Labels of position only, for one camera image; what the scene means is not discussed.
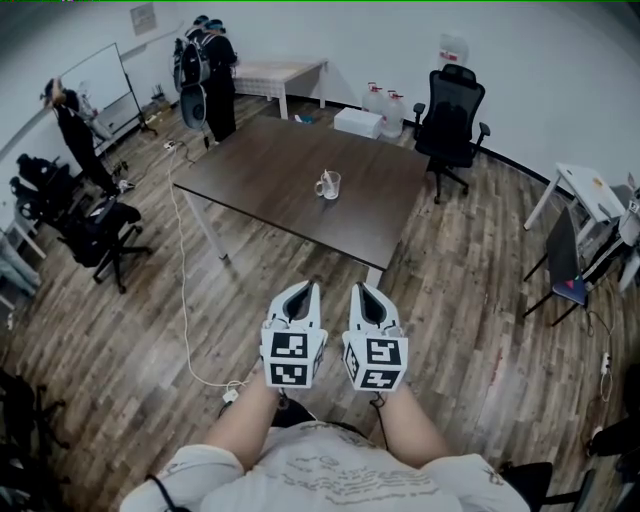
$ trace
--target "black office chair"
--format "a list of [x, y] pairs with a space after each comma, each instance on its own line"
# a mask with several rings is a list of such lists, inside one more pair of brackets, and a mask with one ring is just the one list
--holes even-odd
[[416, 127], [413, 138], [415, 149], [429, 155], [427, 172], [436, 175], [436, 197], [440, 204], [441, 176], [444, 174], [469, 193], [469, 184], [456, 176], [454, 167], [471, 167], [473, 159], [485, 137], [491, 135], [489, 127], [480, 123], [480, 137], [471, 142], [473, 118], [484, 98], [485, 89], [476, 82], [476, 75], [470, 69], [456, 64], [447, 64], [442, 71], [434, 70], [429, 74], [431, 99], [429, 111], [422, 125], [420, 116], [424, 113], [424, 103], [416, 103]]
[[546, 253], [542, 259], [525, 276], [527, 281], [532, 274], [542, 265], [544, 261], [549, 260], [549, 277], [551, 280], [551, 291], [542, 299], [531, 306], [522, 315], [525, 318], [533, 313], [544, 302], [549, 300], [551, 296], [558, 295], [574, 303], [574, 306], [563, 313], [552, 324], [552, 327], [558, 325], [571, 313], [577, 306], [587, 306], [588, 296], [580, 265], [578, 262], [578, 249], [576, 245], [576, 234], [573, 227], [573, 221], [569, 210], [565, 208], [560, 217], [556, 221], [551, 233], [547, 237]]
[[513, 466], [507, 462], [500, 468], [500, 476], [518, 491], [529, 505], [531, 512], [539, 512], [543, 505], [563, 503], [573, 503], [572, 512], [579, 512], [593, 486], [595, 470], [590, 469], [585, 473], [579, 490], [548, 497], [547, 492], [553, 476], [553, 464], [550, 462], [537, 462], [523, 466]]
[[46, 463], [51, 454], [50, 441], [61, 448], [68, 449], [69, 443], [60, 441], [49, 420], [60, 407], [66, 404], [64, 400], [56, 400], [48, 407], [44, 406], [46, 386], [38, 386], [34, 393], [31, 386], [22, 377], [13, 377], [0, 369], [0, 389], [4, 394], [0, 397], [3, 402], [3, 419], [7, 440], [15, 443], [26, 454], [31, 454], [31, 432], [36, 429], [38, 434], [38, 459]]
[[[142, 227], [135, 224], [141, 218], [138, 210], [113, 198], [99, 205], [87, 217], [79, 213], [70, 215], [64, 224], [59, 225], [62, 235], [59, 240], [71, 249], [74, 259], [82, 266], [97, 267], [93, 274], [96, 283], [102, 283], [100, 273], [109, 263], [113, 264], [118, 290], [126, 293], [120, 274], [122, 256], [143, 252], [152, 254], [149, 247], [125, 247], [134, 231], [142, 233]], [[130, 224], [129, 229], [120, 237], [120, 230], [127, 224]]]
[[[82, 179], [80, 175], [72, 176], [69, 164], [58, 165], [58, 158], [50, 162], [43, 158], [32, 158], [23, 153], [17, 160], [18, 175], [33, 185], [42, 204], [46, 204], [49, 215], [64, 214], [72, 210], [82, 201], [92, 200], [89, 194], [80, 194]], [[12, 188], [16, 186], [17, 178], [13, 178]]]

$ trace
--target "table leg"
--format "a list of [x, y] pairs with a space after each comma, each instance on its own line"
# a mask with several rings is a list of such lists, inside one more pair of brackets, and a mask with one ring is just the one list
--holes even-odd
[[16, 307], [9, 302], [4, 295], [0, 294], [0, 302], [9, 308], [9, 311], [15, 311]]
[[222, 245], [222, 240], [220, 240], [220, 237], [213, 230], [213, 227], [207, 222], [204, 209], [202, 208], [202, 198], [190, 192], [187, 192], [186, 190], [183, 190], [182, 193], [184, 194], [184, 198], [187, 200], [187, 203], [189, 203], [189, 206], [191, 207], [191, 211], [196, 218], [196, 222], [198, 223], [202, 231], [204, 231], [204, 234], [209, 240], [209, 243], [218, 253], [218, 257], [220, 259], [226, 258], [227, 251], [224, 248], [224, 245]]
[[560, 173], [556, 171], [556, 177], [549, 182], [549, 185], [547, 186], [547, 190], [544, 191], [544, 194], [542, 194], [540, 201], [538, 201], [538, 204], [531, 212], [531, 215], [529, 215], [527, 222], [524, 223], [524, 229], [526, 229], [527, 231], [531, 229], [531, 225], [540, 216], [540, 212], [542, 211], [542, 208], [544, 207], [545, 203], [549, 200], [549, 197], [551, 196], [551, 192], [553, 192], [556, 186], [558, 185], [558, 182], [560, 181], [560, 177], [561, 177]]
[[20, 233], [20, 236], [24, 239], [24, 241], [27, 242], [31, 246], [31, 248], [38, 253], [38, 256], [40, 256], [42, 259], [45, 259], [47, 257], [44, 251], [36, 245], [36, 243], [31, 239], [29, 234], [22, 228], [20, 224], [14, 222], [13, 226], [16, 228], [16, 231]]
[[287, 111], [287, 94], [285, 92], [284, 84], [280, 91], [280, 117], [282, 119], [289, 119], [289, 112]]
[[365, 281], [369, 286], [373, 286], [377, 288], [380, 284], [380, 278], [382, 277], [382, 270], [378, 270], [377, 268], [368, 267], [369, 271], [367, 272], [367, 280]]
[[327, 63], [325, 62], [324, 64], [322, 64], [322, 66], [320, 66], [320, 76], [318, 77], [318, 93], [320, 95], [320, 108], [324, 108], [324, 105], [325, 105], [326, 75], [327, 75]]
[[576, 244], [580, 245], [582, 241], [585, 238], [587, 238], [587, 235], [595, 227], [596, 224], [597, 222], [595, 221], [595, 219], [593, 217], [589, 217], [589, 220], [584, 225], [584, 227], [580, 230], [580, 233], [578, 233], [578, 236], [576, 237]]

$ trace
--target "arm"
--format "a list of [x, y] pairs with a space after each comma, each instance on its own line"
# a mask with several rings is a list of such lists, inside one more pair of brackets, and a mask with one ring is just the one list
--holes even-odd
[[245, 471], [250, 470], [260, 456], [279, 400], [278, 390], [267, 387], [264, 370], [260, 370], [211, 427], [204, 443], [233, 453]]
[[447, 443], [424, 413], [409, 386], [400, 384], [384, 396], [380, 408], [389, 451], [400, 462], [421, 468], [428, 462], [451, 455]]
[[51, 98], [54, 105], [63, 105], [67, 101], [67, 96], [62, 91], [62, 84], [60, 78], [53, 79], [53, 89], [51, 91]]

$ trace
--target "white box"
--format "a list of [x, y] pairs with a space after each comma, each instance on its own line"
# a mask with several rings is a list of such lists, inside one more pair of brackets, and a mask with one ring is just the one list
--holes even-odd
[[310, 388], [322, 362], [327, 336], [323, 329], [262, 329], [260, 355], [267, 386]]
[[333, 118], [333, 127], [342, 132], [377, 139], [382, 131], [382, 116], [355, 108], [345, 108]]
[[395, 391], [407, 371], [409, 340], [374, 333], [342, 334], [342, 361], [356, 391]]

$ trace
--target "plastic jug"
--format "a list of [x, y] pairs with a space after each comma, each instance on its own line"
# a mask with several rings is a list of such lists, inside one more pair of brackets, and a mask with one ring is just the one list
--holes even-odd
[[384, 97], [380, 93], [382, 87], [378, 87], [375, 82], [369, 82], [368, 86], [369, 90], [362, 97], [362, 110], [382, 114], [384, 107]]
[[400, 137], [402, 133], [402, 123], [404, 122], [404, 103], [400, 100], [403, 98], [396, 91], [389, 91], [389, 98], [384, 105], [382, 112], [382, 135], [395, 139]]

